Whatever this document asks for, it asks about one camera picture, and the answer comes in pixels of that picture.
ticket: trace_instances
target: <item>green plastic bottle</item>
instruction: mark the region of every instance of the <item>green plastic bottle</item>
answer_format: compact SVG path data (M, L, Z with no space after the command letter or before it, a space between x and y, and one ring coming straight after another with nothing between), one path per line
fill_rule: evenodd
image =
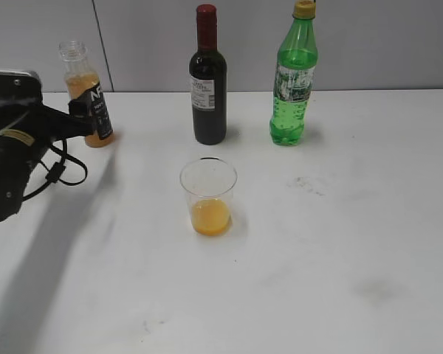
M270 132L278 145L296 145L300 141L318 59L312 25L315 3L298 1L293 16L294 23L278 51L275 71Z

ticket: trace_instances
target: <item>juice bottle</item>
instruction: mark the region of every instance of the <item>juice bottle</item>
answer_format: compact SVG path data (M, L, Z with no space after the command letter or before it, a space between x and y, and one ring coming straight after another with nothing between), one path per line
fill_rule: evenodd
M114 141L109 113L106 109L100 79L87 58L87 48L80 41L67 41L59 44L59 52L66 64L64 80L72 99L88 94L91 102L91 114L96 123L93 135L85 137L85 142L92 148L101 148Z

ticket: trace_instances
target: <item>plastic cup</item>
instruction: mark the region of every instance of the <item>plastic cup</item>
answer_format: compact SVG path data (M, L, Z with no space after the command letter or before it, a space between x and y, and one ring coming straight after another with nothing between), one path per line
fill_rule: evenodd
M216 157L198 159L182 169L180 184L198 233L214 236L230 228L230 205L237 179L235 168Z

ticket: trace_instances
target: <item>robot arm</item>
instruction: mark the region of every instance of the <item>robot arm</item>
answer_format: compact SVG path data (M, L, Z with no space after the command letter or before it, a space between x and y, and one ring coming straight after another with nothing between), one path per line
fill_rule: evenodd
M69 102L70 115L46 107L35 72L0 70L0 221L19 212L30 174L53 142L66 147L66 139L94 132L89 108L84 96Z

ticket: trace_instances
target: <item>glass bottle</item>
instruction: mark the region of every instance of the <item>glass bottle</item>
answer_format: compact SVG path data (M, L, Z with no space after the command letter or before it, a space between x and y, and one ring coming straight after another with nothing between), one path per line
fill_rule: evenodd
M66 41L59 44L59 53L66 65L64 80L71 99L86 93L90 95L91 114L95 118L96 131L85 137L91 148L101 148L114 141L109 113L103 97L100 79L87 58L87 48L80 41Z
M227 62L217 49L216 8L196 9L197 52L190 59L193 132L198 142L218 144L227 133Z

